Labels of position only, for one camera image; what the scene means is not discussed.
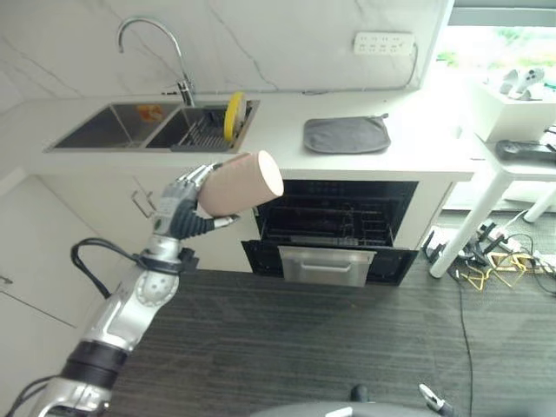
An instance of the marble backsplash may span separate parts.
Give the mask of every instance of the marble backsplash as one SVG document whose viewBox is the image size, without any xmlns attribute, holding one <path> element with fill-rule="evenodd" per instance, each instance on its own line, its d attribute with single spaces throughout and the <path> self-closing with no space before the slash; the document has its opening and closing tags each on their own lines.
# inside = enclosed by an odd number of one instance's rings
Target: marble backsplash
<svg viewBox="0 0 556 417">
<path fill-rule="evenodd" d="M 118 53 L 116 28 L 133 15 L 158 18 L 175 32 L 198 93 L 392 89 L 406 83 L 415 56 L 356 56 L 352 42 L 359 30 L 413 32 L 418 54 L 411 84 L 418 86 L 452 2 L 3 0 L 0 92 L 18 103 L 174 89 L 179 67 L 157 28 L 133 24 L 124 34 L 125 53 Z"/>
</svg>

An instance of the window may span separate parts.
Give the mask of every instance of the window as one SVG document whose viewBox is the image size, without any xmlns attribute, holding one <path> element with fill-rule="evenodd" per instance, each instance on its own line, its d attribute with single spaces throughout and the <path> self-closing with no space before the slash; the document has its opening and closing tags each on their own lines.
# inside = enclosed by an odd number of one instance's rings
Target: window
<svg viewBox="0 0 556 417">
<path fill-rule="evenodd" d="M 541 67 L 556 84 L 556 0 L 455 0 L 438 66 L 481 76 Z"/>
</svg>

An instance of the remote control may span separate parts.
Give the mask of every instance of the remote control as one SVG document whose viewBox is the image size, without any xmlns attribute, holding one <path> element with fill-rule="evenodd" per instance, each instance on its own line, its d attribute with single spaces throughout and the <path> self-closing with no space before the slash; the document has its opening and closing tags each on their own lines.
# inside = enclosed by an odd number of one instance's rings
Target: remote control
<svg viewBox="0 0 556 417">
<path fill-rule="evenodd" d="M 500 141 L 496 153 L 505 161 L 556 162 L 556 149 L 536 142 Z"/>
</svg>

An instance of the kitchen counter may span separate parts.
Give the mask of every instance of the kitchen counter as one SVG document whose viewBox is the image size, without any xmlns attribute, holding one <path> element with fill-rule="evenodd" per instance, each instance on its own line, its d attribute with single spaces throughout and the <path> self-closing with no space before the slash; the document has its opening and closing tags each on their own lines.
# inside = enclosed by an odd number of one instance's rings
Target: kitchen counter
<svg viewBox="0 0 556 417">
<path fill-rule="evenodd" d="M 420 181 L 441 175 L 457 182 L 473 175 L 467 146 L 444 126 L 441 101 L 416 92 L 249 94 L 261 100 L 240 151 L 265 149 L 285 178 Z M 200 101 L 225 101 L 199 96 Z M 132 96 L 42 100 L 23 103 L 0 116 L 0 195 L 27 175 L 87 171 L 133 173 L 144 168 L 191 167 L 220 162 L 233 154 L 166 152 L 90 152 L 43 150 L 112 102 L 175 101 L 175 97 Z M 389 113 L 392 145 L 363 155 L 321 155 L 303 147 L 303 124 L 311 118 L 368 116 Z"/>
</svg>

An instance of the double sink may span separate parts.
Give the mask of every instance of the double sink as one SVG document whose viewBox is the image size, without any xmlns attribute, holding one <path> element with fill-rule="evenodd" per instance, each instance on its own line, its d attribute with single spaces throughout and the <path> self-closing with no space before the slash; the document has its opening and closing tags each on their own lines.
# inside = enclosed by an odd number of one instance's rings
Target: double sink
<svg viewBox="0 0 556 417">
<path fill-rule="evenodd" d="M 67 150 L 235 153 L 258 102 L 247 103 L 246 120 L 231 140 L 224 139 L 226 103 L 112 103 L 45 152 Z"/>
</svg>

